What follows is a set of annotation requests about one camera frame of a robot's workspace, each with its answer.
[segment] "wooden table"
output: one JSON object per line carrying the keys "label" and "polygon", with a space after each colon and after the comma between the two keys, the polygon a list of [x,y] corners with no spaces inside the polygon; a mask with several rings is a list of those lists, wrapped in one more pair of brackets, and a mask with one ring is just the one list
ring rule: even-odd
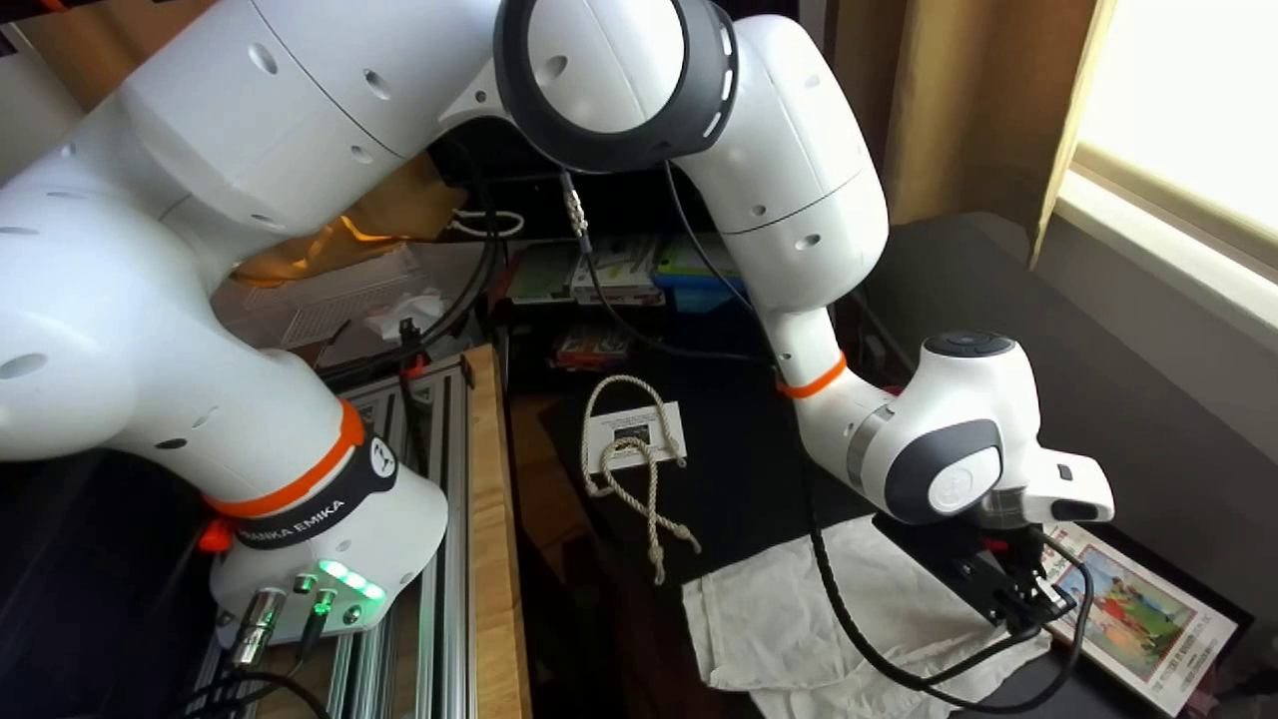
{"label": "wooden table", "polygon": [[471,389],[471,586],[476,586],[476,700],[478,719],[518,719],[528,709],[528,655],[518,608],[514,503],[508,467],[508,421],[499,358],[491,347],[468,350]]}

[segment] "orange ring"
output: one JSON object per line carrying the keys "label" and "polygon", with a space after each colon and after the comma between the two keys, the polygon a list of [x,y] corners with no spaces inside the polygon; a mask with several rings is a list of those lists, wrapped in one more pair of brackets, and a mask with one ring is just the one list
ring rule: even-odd
{"label": "orange ring", "polygon": [[799,401],[811,401],[811,397],[828,391],[841,373],[845,373],[845,357],[837,357],[837,363],[828,369],[818,378],[799,385],[799,389],[779,385],[779,391],[799,405]]}
{"label": "orange ring", "polygon": [[314,467],[307,467],[301,478],[274,486],[273,495],[247,499],[247,503],[211,503],[218,515],[235,515],[235,520],[258,520],[258,515],[274,515],[289,503],[305,499],[323,475],[331,475],[350,447],[363,442],[363,421],[350,405],[343,405],[343,427],[337,437],[337,442],[327,447],[327,456],[321,456]]}

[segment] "window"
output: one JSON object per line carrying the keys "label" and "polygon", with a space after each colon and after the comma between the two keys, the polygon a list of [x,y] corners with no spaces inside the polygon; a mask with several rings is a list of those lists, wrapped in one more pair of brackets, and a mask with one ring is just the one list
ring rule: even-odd
{"label": "window", "polygon": [[1113,0],[1062,213],[1278,327],[1278,4]]}

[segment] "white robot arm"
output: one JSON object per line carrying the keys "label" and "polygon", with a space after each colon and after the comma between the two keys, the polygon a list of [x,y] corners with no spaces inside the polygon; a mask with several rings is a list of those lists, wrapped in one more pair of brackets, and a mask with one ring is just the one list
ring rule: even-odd
{"label": "white robot arm", "polygon": [[[884,253],[880,174],[816,44],[708,0],[211,4],[0,186],[0,459],[156,459],[239,520],[211,576],[229,616],[337,559],[373,586],[338,595],[343,627],[381,624],[442,535],[436,484],[301,358],[233,339],[207,291],[471,114],[512,118],[579,172],[677,160],[757,306],[804,447],[885,515],[1111,520],[1101,472],[1037,447],[1012,339],[925,345],[902,397],[845,373],[828,305]],[[282,630],[307,602],[278,611]]]}

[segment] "electrical outlet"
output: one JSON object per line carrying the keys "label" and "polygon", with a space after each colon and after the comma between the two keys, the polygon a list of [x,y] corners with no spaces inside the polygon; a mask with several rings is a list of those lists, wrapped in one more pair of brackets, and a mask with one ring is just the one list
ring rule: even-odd
{"label": "electrical outlet", "polygon": [[[584,430],[584,472],[599,475],[599,456],[607,451],[612,438],[637,438],[651,447],[653,464],[683,464],[687,459],[687,438],[683,438],[683,421],[677,421],[677,405],[661,405],[667,427],[672,427],[672,442],[653,421],[653,407],[627,407],[627,410],[607,410],[607,415],[591,415],[586,430]],[[636,447],[613,447],[607,456],[612,472],[621,467],[641,467],[641,451]]]}

